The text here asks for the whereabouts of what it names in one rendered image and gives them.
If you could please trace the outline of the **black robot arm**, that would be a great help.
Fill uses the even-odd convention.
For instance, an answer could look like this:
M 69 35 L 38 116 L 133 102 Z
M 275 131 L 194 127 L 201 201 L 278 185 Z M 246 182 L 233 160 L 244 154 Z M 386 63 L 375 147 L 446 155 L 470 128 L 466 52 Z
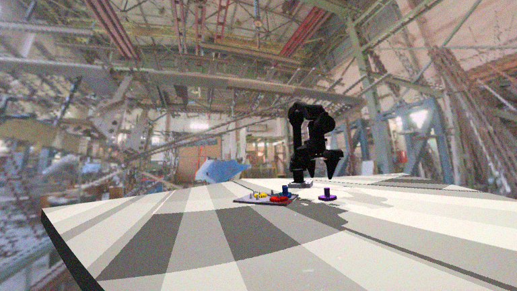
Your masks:
M 324 134 L 333 131 L 335 129 L 335 120 L 328 116 L 321 104 L 309 105 L 305 102 L 294 102 L 294 105 L 289 109 L 288 118 L 293 126 L 294 135 L 294 153 L 289 163 L 289 171 L 294 175 L 294 181 L 291 183 L 303 183 L 305 182 L 303 170 L 306 170 L 306 165 L 301 162 L 302 160 L 298 160 L 298 157 L 306 157 L 312 152 L 315 153 L 317 151 L 317 145 L 314 140 L 311 140 L 311 143 L 305 141 L 304 145 L 302 145 L 301 125 L 304 118 L 310 121 L 307 126 L 309 137 L 324 136 Z

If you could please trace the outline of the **purple gear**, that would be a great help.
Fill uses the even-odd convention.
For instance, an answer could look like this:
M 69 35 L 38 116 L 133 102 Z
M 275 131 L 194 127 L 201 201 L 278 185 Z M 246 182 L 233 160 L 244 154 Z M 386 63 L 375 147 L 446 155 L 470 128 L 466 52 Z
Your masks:
M 318 196 L 318 200 L 321 200 L 321 201 L 333 201 L 336 199 L 337 199 L 336 195 L 330 195 L 329 187 L 324 188 L 324 195 Z

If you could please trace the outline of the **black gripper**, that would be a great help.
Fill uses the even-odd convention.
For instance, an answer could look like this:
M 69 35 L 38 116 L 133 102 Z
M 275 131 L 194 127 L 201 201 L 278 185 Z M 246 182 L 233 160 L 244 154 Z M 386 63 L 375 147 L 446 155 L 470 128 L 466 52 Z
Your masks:
M 317 151 L 314 153 L 312 152 L 309 156 L 301 156 L 298 157 L 298 160 L 302 160 L 306 165 L 306 168 L 308 169 L 308 172 L 310 173 L 310 178 L 314 178 L 314 169 L 316 160 L 313 160 L 315 158 L 327 158 L 327 160 L 324 160 L 324 163 L 326 164 L 327 168 L 327 176 L 329 180 L 332 179 L 333 173 L 335 171 L 335 168 L 337 166 L 337 163 L 341 160 L 343 157 L 343 150 L 326 150 L 325 141 L 328 141 L 324 138 L 324 136 L 314 136 L 310 137 L 310 140 L 308 140 L 308 143 L 311 143 L 311 140 L 314 140 L 315 144 L 317 145 Z M 316 155 L 317 154 L 317 155 Z M 322 154 L 322 155 L 320 155 Z

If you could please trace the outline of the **dark blue gear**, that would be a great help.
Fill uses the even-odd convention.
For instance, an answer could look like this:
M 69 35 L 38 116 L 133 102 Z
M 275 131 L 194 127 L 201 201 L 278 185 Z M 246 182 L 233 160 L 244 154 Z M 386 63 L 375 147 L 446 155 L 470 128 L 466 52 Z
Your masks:
M 281 195 L 282 197 L 287 197 L 287 198 L 290 198 L 291 195 L 288 195 L 289 194 L 289 191 L 288 191 L 288 187 L 283 187 L 283 194 Z

